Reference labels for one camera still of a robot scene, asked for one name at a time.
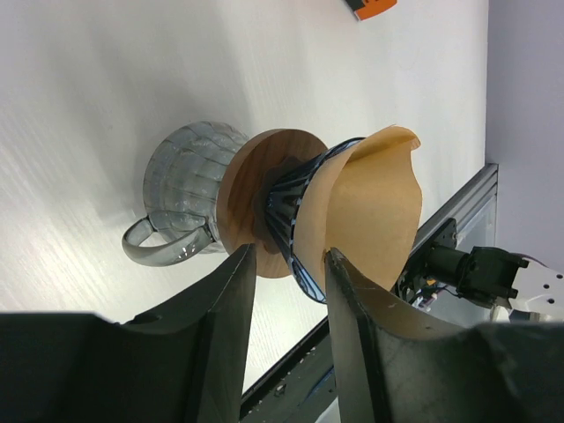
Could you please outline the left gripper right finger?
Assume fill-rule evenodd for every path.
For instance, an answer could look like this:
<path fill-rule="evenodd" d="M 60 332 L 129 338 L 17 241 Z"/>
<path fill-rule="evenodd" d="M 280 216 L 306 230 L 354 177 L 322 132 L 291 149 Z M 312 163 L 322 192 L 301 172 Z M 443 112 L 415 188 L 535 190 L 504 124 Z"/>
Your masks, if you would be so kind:
<path fill-rule="evenodd" d="M 325 258 L 344 422 L 560 422 L 563 327 L 469 329 L 413 308 L 337 249 Z"/>

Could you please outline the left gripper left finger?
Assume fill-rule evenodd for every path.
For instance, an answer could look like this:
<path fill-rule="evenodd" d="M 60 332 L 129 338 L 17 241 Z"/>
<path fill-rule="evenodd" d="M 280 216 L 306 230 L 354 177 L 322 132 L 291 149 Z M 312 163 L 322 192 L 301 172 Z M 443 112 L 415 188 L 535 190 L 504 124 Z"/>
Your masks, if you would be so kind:
<path fill-rule="evenodd" d="M 238 421 L 255 288 L 244 245 L 127 323 L 2 314 L 2 421 Z"/>

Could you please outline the single brown paper filter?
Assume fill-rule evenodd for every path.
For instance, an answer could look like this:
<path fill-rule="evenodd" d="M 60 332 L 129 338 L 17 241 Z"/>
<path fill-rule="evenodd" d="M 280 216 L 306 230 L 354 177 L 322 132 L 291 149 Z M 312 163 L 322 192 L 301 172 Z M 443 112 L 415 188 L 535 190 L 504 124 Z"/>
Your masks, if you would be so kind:
<path fill-rule="evenodd" d="M 368 279 L 390 289 L 419 227 L 422 194 L 412 169 L 420 141 L 389 126 L 323 163 L 297 213 L 293 254 L 326 288 L 324 256 L 338 249 Z"/>

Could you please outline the blue glass dripper cone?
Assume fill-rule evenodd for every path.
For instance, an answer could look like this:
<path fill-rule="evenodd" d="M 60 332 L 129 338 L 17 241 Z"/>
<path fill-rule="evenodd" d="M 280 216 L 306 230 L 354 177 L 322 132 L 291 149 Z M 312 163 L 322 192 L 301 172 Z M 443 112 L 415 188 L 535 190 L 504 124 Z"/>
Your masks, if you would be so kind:
<path fill-rule="evenodd" d="M 265 224 L 276 242 L 298 286 L 309 299 L 326 303 L 326 295 L 293 252 L 294 232 L 298 211 L 313 177 L 326 161 L 364 140 L 348 139 L 331 147 L 313 159 L 301 162 L 290 171 L 284 171 L 269 188 L 264 207 Z"/>

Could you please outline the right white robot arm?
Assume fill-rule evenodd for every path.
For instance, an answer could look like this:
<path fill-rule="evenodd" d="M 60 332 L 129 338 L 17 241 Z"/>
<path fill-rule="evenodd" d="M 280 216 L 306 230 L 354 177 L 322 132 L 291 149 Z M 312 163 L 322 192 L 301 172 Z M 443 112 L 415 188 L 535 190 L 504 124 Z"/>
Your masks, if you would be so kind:
<path fill-rule="evenodd" d="M 489 309 L 492 321 L 563 321 L 563 273 L 529 256 L 493 247 L 465 253 L 434 246 L 426 271 L 457 297 Z"/>

